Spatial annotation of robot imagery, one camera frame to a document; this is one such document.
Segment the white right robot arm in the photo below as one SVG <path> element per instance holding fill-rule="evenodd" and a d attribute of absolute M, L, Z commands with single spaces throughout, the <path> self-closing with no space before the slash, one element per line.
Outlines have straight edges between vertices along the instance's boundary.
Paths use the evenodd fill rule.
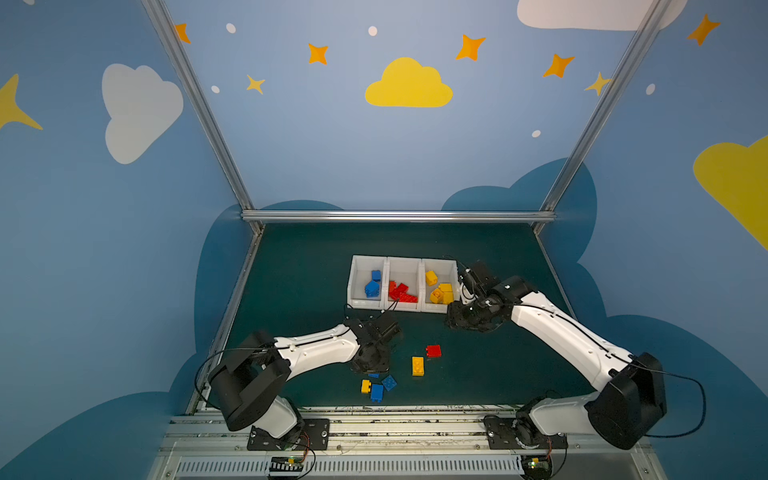
<path fill-rule="evenodd" d="M 517 411 L 515 442 L 539 448 L 557 435 L 596 435 L 629 450 L 667 412 L 664 372 L 652 355 L 639 356 L 590 331 L 519 276 L 501 280 L 482 262 L 458 270 L 464 300 L 451 303 L 452 328 L 489 332 L 510 321 L 568 361 L 591 385 L 589 395 L 541 397 Z"/>

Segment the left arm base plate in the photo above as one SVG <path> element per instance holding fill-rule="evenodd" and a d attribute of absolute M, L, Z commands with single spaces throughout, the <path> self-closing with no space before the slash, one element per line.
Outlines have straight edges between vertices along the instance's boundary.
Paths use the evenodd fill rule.
<path fill-rule="evenodd" d="M 248 451 L 324 451 L 328 448 L 330 420 L 327 418 L 300 420 L 285 436 L 274 438 L 265 430 L 251 427 Z"/>

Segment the red lego long brick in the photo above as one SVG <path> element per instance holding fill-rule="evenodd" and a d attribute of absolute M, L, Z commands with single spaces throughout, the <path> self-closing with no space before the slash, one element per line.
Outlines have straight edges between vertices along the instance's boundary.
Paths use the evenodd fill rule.
<path fill-rule="evenodd" d="M 418 297 L 415 295 L 410 295 L 407 293 L 402 293 L 399 297 L 399 301 L 401 303 L 417 303 Z"/>

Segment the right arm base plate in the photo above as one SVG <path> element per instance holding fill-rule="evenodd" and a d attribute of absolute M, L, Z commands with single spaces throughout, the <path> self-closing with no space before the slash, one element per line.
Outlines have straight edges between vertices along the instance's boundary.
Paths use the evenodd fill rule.
<path fill-rule="evenodd" d="M 547 436 L 531 422 L 516 417 L 486 415 L 482 420 L 491 450 L 566 450 L 564 435 Z"/>

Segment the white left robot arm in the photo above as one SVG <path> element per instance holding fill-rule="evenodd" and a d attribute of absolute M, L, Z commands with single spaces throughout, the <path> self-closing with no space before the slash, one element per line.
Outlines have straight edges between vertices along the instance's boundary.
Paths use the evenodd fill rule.
<path fill-rule="evenodd" d="M 293 442 L 303 419 L 281 392 L 290 380 L 331 364 L 349 364 L 361 374 L 389 371 L 391 343 L 402 330 L 391 312 L 347 319 L 324 331 L 298 337 L 250 334 L 228 349 L 208 375 L 208 384 L 229 431 L 253 427 L 276 441 Z"/>

